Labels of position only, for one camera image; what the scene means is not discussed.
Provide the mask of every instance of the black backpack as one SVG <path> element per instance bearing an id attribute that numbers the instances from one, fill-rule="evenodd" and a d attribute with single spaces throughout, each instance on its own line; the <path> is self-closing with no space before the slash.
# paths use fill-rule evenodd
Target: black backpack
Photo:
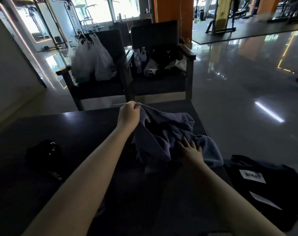
<path id="1" fill-rule="evenodd" d="M 241 155 L 232 155 L 224 164 L 238 193 L 280 230 L 293 228 L 298 220 L 298 174 L 294 169 Z"/>

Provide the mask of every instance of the chair seat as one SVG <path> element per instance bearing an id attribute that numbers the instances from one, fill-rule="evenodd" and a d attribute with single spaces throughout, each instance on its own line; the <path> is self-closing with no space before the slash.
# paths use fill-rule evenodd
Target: chair seat
<path id="1" fill-rule="evenodd" d="M 100 98 L 107 96 L 124 95 L 123 85 L 119 74 L 110 80 L 96 81 L 94 76 L 86 83 L 73 86 L 71 91 L 79 99 Z"/>
<path id="2" fill-rule="evenodd" d="M 185 92 L 186 73 L 181 70 L 165 70 L 156 76 L 145 76 L 143 73 L 133 75 L 133 89 L 136 96 Z"/>

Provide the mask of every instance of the dark table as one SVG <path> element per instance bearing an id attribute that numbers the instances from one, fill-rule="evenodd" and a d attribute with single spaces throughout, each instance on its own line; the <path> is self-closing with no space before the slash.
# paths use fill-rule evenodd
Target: dark table
<path id="1" fill-rule="evenodd" d="M 207 135 L 189 100 L 153 103 L 164 112 L 186 112 L 194 134 Z M 119 108 L 18 119 L 0 134 L 0 235 L 20 235 L 48 202 L 60 183 L 25 165 L 28 147 L 51 139 L 76 166 L 112 132 Z M 88 235 L 198 235 L 225 231 L 185 166 L 144 175 L 131 139 L 125 144 L 105 196 L 106 211 Z M 213 169 L 230 184 L 223 167 Z"/>

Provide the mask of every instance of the black rubber mat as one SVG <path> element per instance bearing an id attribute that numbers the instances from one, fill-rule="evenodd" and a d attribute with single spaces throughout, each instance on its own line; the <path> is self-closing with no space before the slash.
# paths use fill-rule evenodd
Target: black rubber mat
<path id="1" fill-rule="evenodd" d="M 255 17 L 250 19 L 237 19 L 234 22 L 236 31 L 213 35 L 205 33 L 211 19 L 207 19 L 201 23 L 193 23 L 192 40 L 198 44 L 207 44 L 218 41 L 225 41 L 231 39 L 240 39 L 246 37 L 253 37 L 259 35 L 270 35 L 287 31 L 298 30 L 297 24 L 267 23 L 266 21 L 255 21 Z M 232 26 L 231 19 L 228 23 L 228 28 Z"/>

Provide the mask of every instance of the hand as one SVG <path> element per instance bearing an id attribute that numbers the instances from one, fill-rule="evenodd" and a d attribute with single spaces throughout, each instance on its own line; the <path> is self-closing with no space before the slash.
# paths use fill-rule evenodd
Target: hand
<path id="1" fill-rule="evenodd" d="M 177 143 L 180 146 L 184 158 L 187 158 L 193 161 L 194 163 L 204 162 L 204 157 L 202 156 L 202 147 L 198 146 L 196 148 L 194 141 L 190 141 L 189 144 L 187 139 L 183 137 L 182 143 L 180 141 L 177 141 Z"/>
<path id="2" fill-rule="evenodd" d="M 128 130 L 131 134 L 139 123 L 141 105 L 134 101 L 124 104 L 120 110 L 117 120 L 117 127 Z"/>

